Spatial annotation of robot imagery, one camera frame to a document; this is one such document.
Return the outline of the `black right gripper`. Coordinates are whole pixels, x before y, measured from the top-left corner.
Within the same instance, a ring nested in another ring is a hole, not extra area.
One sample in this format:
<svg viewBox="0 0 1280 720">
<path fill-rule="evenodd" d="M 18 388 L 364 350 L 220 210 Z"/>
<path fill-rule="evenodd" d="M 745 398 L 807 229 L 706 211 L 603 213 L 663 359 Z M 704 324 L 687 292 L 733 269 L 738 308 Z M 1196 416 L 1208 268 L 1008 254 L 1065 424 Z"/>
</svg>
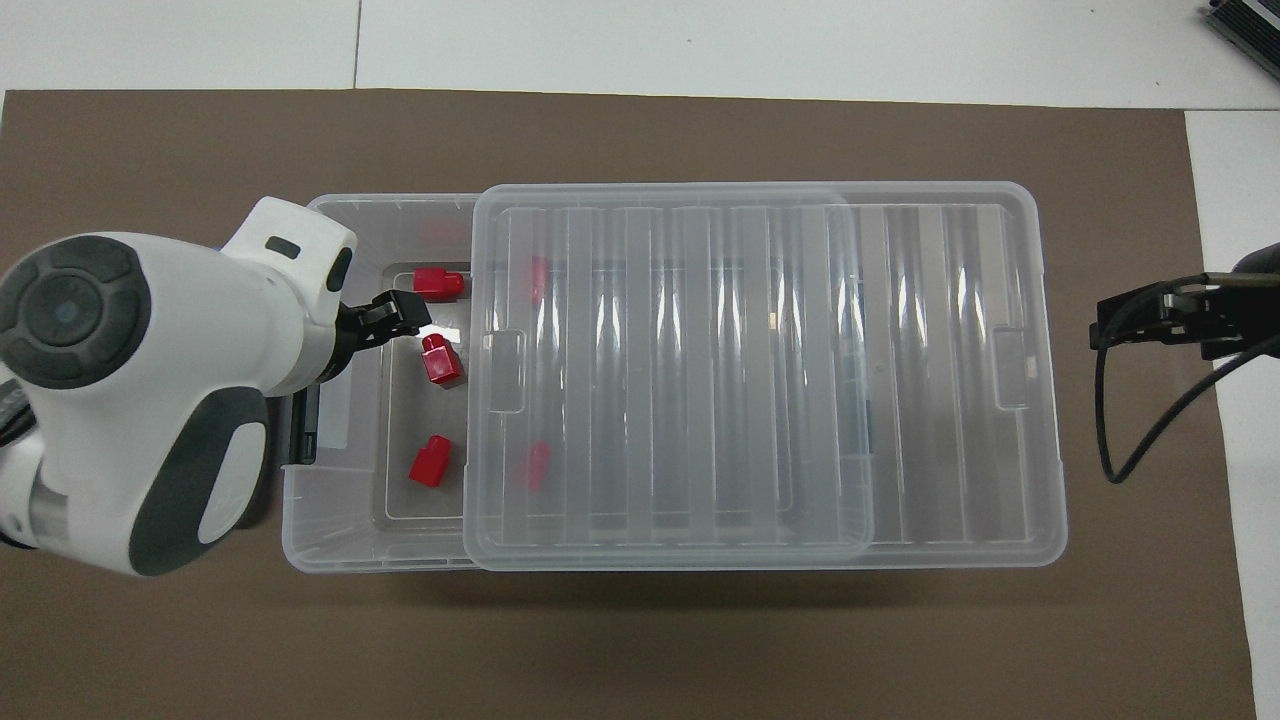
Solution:
<svg viewBox="0 0 1280 720">
<path fill-rule="evenodd" d="M 1276 275 L 1279 243 L 1245 255 L 1231 274 Z M 1204 293 L 1194 286 L 1148 284 L 1100 300 L 1091 324 L 1091 347 L 1153 343 L 1175 346 L 1197 341 L 1190 318 L 1204 310 L 1220 328 L 1217 338 L 1204 341 L 1201 357 L 1213 361 L 1242 354 L 1279 332 L 1277 284 L 1262 287 L 1220 286 Z"/>
</svg>

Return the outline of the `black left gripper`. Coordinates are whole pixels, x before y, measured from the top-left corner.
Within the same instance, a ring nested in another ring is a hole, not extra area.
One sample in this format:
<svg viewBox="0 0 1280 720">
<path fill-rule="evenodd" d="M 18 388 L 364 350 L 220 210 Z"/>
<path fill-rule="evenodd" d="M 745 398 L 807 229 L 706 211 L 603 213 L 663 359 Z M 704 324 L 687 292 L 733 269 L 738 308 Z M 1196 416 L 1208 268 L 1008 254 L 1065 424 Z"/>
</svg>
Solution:
<svg viewBox="0 0 1280 720">
<path fill-rule="evenodd" d="M 378 313 L 385 316 L 376 320 Z M 338 302 L 335 315 L 335 352 L 358 354 L 378 346 L 376 341 L 416 336 L 433 319 L 426 301 L 413 291 L 387 290 L 372 304 L 349 306 Z"/>
</svg>

